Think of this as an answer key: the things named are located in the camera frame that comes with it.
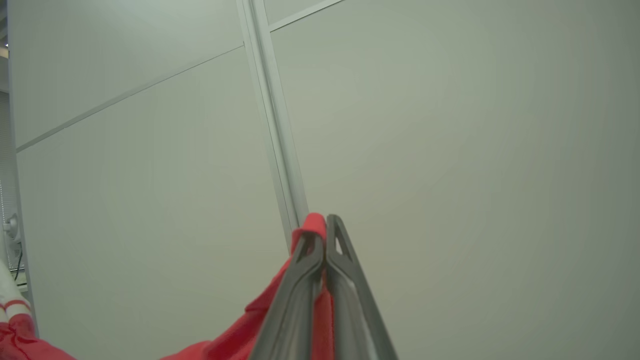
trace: vertical aluminum strip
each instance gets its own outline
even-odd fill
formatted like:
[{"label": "vertical aluminum strip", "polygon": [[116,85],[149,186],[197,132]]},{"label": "vertical aluminum strip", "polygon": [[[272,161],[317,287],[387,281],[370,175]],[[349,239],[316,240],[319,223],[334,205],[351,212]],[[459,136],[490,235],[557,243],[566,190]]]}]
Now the vertical aluminum strip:
[{"label": "vertical aluminum strip", "polygon": [[[267,15],[262,0],[237,0],[237,5],[244,47],[249,64],[254,65],[251,73],[260,114],[267,125],[267,143],[271,144],[268,152],[269,156],[273,154],[271,171],[276,192],[280,191],[279,184],[283,193],[283,204],[279,202],[278,205],[288,234],[286,221],[290,230],[300,226],[307,217],[308,206]],[[287,246],[291,249],[290,239],[287,239]]]},{"label": "vertical aluminum strip", "polygon": [[[12,12],[12,7],[15,1],[8,1],[7,2],[7,12],[9,15],[11,15]],[[8,29],[8,41],[9,43],[11,42],[11,20],[10,20],[10,16],[7,16],[7,29]],[[13,116],[13,97],[11,96],[11,92],[13,89],[13,76],[12,76],[12,72],[11,72],[11,55],[9,55],[9,118],[10,118],[10,123],[11,123],[11,143],[12,143],[12,147],[15,149],[16,148],[16,143],[15,143],[15,118]],[[17,157],[17,153],[15,151],[13,151],[13,163],[16,166],[15,169],[15,194],[16,194],[16,202],[18,205],[18,219],[19,219],[19,233],[22,235],[22,262],[24,263],[24,272],[25,272],[25,276],[27,279],[27,284],[29,286],[29,292],[27,295],[27,300],[29,300],[29,302],[31,303],[31,317],[33,319],[33,325],[35,327],[35,334],[36,336],[39,336],[39,331],[38,331],[38,317],[37,317],[37,310],[36,310],[36,304],[33,301],[33,293],[34,293],[34,289],[33,289],[33,285],[31,283],[31,276],[29,274],[29,246],[27,243],[27,237],[24,234],[24,222],[22,221],[22,219],[24,218],[22,216],[22,203],[20,201],[20,180],[18,177],[18,169],[17,169],[17,164],[18,164],[18,157]]]}]

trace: panel seam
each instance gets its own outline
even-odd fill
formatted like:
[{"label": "panel seam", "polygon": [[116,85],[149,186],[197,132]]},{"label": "panel seam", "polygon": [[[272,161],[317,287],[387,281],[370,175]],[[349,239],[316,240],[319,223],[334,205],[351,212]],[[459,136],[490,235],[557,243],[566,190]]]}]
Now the panel seam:
[{"label": "panel seam", "polygon": [[315,4],[314,6],[310,6],[302,11],[299,11],[293,15],[287,16],[286,18],[276,21],[273,24],[269,25],[269,31],[276,31],[286,25],[291,24],[292,22],[296,22],[302,18],[305,18],[313,13],[316,13],[322,9],[328,8],[331,5],[335,5],[343,0],[324,0],[320,3]]},{"label": "panel seam", "polygon": [[149,81],[148,83],[145,83],[145,84],[143,84],[141,86],[137,86],[136,88],[128,90],[128,91],[126,91],[126,92],[124,92],[124,93],[122,93],[122,94],[120,94],[120,95],[118,95],[118,96],[116,96],[114,98],[111,98],[111,99],[105,101],[104,103],[102,103],[102,104],[100,104],[100,105],[98,105],[98,106],[96,106],[96,107],[94,107],[94,108],[92,108],[90,110],[85,111],[84,113],[72,118],[71,120],[65,121],[64,123],[54,127],[53,129],[47,131],[46,133],[44,133],[44,134],[42,134],[40,136],[37,136],[36,138],[31,139],[28,142],[18,146],[16,148],[16,152],[20,152],[20,151],[23,151],[23,150],[27,149],[28,147],[34,146],[35,144],[41,142],[42,140],[45,140],[46,138],[48,138],[48,137],[50,137],[52,135],[55,135],[56,133],[59,133],[60,131],[68,128],[69,126],[71,126],[71,125],[73,125],[75,123],[78,123],[78,122],[90,117],[91,115],[99,113],[100,111],[105,110],[106,108],[108,108],[108,107],[110,107],[112,105],[115,105],[115,104],[119,103],[120,101],[123,101],[124,99],[126,99],[128,97],[136,95],[137,93],[142,92],[142,91],[144,91],[144,90],[146,90],[146,89],[148,89],[148,88],[150,88],[152,86],[158,85],[158,84],[162,83],[165,80],[169,80],[174,76],[180,75],[185,71],[191,70],[191,69],[193,69],[193,68],[195,68],[197,66],[205,64],[205,63],[207,63],[207,62],[209,62],[209,61],[211,61],[211,60],[213,60],[213,59],[215,59],[215,58],[217,58],[219,56],[222,56],[224,54],[230,53],[233,50],[240,49],[241,47],[242,47],[242,45],[237,46],[237,47],[235,47],[235,48],[233,48],[231,50],[225,51],[224,53],[218,54],[218,55],[216,55],[216,56],[214,56],[212,58],[211,57],[207,57],[204,60],[194,61],[194,62],[192,62],[192,63],[190,63],[190,64],[188,64],[186,66],[181,67],[180,69],[174,70],[174,71],[172,71],[172,72],[170,72],[168,74],[165,74],[163,76],[159,76],[158,78],[155,78],[152,81]]},{"label": "panel seam", "polygon": [[284,91],[263,0],[237,0],[237,5],[256,100],[265,124],[265,139],[269,152],[273,152],[271,171],[274,186],[277,193],[282,191],[278,194],[278,205],[287,235],[287,246],[291,248],[289,234],[304,222],[308,206]]}]

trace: gray wall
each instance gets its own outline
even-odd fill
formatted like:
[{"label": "gray wall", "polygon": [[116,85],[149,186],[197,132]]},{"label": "gray wall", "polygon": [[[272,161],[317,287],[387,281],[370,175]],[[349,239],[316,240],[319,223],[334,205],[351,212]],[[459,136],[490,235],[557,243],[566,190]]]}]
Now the gray wall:
[{"label": "gray wall", "polygon": [[[3,222],[17,211],[15,194],[15,158],[11,143],[11,121],[9,118],[9,95],[0,92],[0,199]],[[0,233],[0,261],[7,264],[4,231]]]},{"label": "gray wall", "polygon": [[0,92],[9,93],[9,59],[0,56]]},{"label": "gray wall", "polygon": [[640,3],[345,0],[272,33],[309,208],[401,359],[639,359]]},{"label": "gray wall", "polygon": [[78,359],[213,339],[287,258],[236,9],[9,3],[29,292]]}]

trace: red cloth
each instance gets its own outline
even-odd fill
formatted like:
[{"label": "red cloth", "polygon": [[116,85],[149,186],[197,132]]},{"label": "red cloth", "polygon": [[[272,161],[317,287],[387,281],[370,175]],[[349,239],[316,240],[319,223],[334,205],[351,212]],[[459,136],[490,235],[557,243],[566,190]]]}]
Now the red cloth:
[{"label": "red cloth", "polygon": [[[304,225],[291,234],[291,252],[296,248],[302,233],[319,234],[326,241],[324,217],[317,213],[307,216]],[[185,348],[183,351],[162,360],[245,360],[251,354],[262,321],[278,291],[289,258],[271,284],[251,304],[245,313],[227,331],[213,341],[203,341]],[[333,360],[333,299],[323,283],[323,289],[314,304],[314,329],[312,360]]]},{"label": "red cloth", "polygon": [[[13,300],[0,306],[0,311],[12,305],[20,306],[20,304],[29,307],[23,300]],[[33,319],[29,313],[19,313],[13,315],[8,322],[0,322],[0,359],[74,360],[66,352],[35,336]]]},{"label": "red cloth", "polygon": [[[292,252],[302,233],[319,234],[326,241],[324,217],[317,213],[307,216],[305,224],[293,231]],[[278,291],[291,258],[289,258],[271,284],[251,304],[245,313],[227,331],[213,341],[203,341],[191,345],[177,354],[162,360],[245,360],[251,354],[262,321]],[[4,312],[9,306],[24,306],[23,313],[13,315],[8,322],[0,322],[0,360],[74,360],[64,351],[36,338],[28,303],[13,300],[1,307]],[[333,360],[333,299],[323,284],[323,289],[314,304],[314,329],[312,360]]]}]

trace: black cable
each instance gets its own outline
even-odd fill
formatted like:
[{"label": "black cable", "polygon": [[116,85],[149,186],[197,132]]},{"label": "black cable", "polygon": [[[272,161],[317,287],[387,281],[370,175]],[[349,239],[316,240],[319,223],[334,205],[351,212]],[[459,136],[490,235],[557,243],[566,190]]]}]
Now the black cable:
[{"label": "black cable", "polygon": [[13,281],[18,279],[18,274],[20,273],[20,262],[22,261],[22,242],[20,242],[20,257],[18,258],[18,266],[15,267],[15,277]]}]

